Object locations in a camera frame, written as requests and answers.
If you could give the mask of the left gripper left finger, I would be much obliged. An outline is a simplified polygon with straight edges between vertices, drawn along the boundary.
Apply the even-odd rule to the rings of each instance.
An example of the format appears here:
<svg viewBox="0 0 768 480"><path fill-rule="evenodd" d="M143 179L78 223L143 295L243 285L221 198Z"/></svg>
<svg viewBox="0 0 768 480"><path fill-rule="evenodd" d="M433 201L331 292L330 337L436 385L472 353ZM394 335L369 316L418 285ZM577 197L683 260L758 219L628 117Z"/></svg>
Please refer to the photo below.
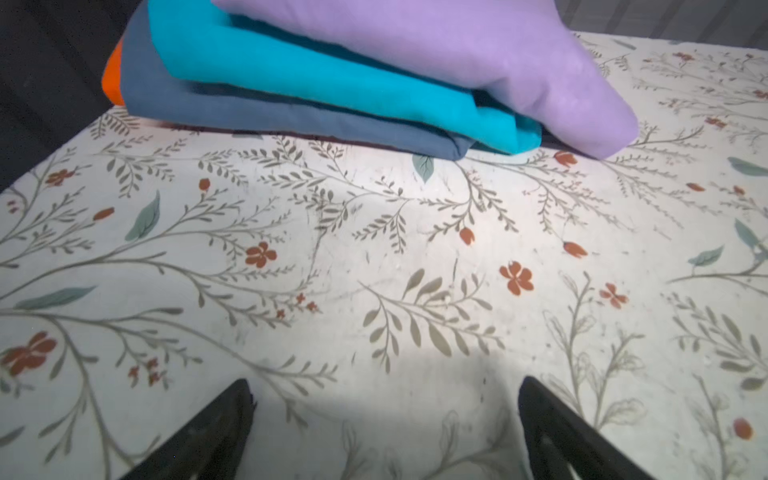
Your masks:
<svg viewBox="0 0 768 480"><path fill-rule="evenodd" d="M256 401L238 379L139 465L126 479L236 477L253 425Z"/></svg>

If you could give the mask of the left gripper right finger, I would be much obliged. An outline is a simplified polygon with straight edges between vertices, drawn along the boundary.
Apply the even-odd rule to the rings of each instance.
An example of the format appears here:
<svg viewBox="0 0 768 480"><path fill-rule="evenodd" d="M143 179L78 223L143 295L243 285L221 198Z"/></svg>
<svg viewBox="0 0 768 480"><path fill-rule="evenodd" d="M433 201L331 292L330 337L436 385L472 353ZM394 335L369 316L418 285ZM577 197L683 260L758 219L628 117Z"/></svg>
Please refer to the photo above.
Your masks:
<svg viewBox="0 0 768 480"><path fill-rule="evenodd" d="M534 479L652 479L538 379L523 379L518 408Z"/></svg>

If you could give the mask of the purple t-shirt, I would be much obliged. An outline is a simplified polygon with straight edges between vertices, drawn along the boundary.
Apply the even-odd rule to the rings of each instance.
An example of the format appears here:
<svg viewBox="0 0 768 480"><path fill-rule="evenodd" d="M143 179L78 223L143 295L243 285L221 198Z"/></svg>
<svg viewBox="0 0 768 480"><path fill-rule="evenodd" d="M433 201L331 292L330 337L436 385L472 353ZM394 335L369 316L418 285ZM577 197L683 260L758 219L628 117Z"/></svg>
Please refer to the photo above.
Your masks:
<svg viewBox="0 0 768 480"><path fill-rule="evenodd" d="M217 7L402 70L480 90L607 159L637 117L552 1L219 1Z"/></svg>

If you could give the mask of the floral table mat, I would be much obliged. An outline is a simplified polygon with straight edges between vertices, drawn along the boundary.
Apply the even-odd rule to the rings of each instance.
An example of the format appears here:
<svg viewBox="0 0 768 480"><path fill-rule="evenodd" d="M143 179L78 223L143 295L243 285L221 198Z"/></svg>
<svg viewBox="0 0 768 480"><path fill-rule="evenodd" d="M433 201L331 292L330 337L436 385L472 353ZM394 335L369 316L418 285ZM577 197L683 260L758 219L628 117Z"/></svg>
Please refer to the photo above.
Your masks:
<svg viewBox="0 0 768 480"><path fill-rule="evenodd" d="M767 475L767 54L582 34L638 138L457 162L113 109L1 196L1 475L117 479L237 379L242 479L503 479L539 379Z"/></svg>

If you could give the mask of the folded blue t-shirt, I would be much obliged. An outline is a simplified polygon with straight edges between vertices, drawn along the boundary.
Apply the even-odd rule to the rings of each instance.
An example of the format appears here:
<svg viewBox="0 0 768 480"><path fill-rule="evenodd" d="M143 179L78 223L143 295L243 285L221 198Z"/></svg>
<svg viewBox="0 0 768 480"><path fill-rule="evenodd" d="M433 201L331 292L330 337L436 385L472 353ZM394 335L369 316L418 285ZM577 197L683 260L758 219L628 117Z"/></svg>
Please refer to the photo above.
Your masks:
<svg viewBox="0 0 768 480"><path fill-rule="evenodd" d="M474 141L422 124L378 118L222 84L171 76L150 33L142 1L113 52L122 103L133 116L166 124L335 139L446 160L463 158Z"/></svg>

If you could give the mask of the folded orange t-shirt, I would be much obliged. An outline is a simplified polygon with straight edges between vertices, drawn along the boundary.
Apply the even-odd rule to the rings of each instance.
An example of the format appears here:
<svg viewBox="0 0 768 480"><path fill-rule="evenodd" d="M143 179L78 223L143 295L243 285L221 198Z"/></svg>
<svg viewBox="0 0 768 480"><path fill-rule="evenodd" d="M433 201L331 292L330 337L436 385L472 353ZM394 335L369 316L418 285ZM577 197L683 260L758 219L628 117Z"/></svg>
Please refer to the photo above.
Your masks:
<svg viewBox="0 0 768 480"><path fill-rule="evenodd" d="M124 106L121 92L121 61L123 39L120 39L107 60L101 86L107 99L115 106Z"/></svg>

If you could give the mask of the folded teal t-shirt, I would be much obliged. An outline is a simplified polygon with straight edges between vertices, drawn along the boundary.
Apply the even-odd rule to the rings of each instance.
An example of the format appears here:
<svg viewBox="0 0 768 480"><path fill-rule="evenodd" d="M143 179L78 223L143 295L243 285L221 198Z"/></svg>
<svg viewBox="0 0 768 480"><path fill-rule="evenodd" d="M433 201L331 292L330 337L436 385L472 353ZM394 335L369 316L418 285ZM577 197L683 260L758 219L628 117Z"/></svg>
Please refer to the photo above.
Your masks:
<svg viewBox="0 0 768 480"><path fill-rule="evenodd" d="M149 1L153 46L195 93L288 108L283 130L460 159L475 144L535 150L542 128L469 90L413 76L229 14L210 1Z"/></svg>

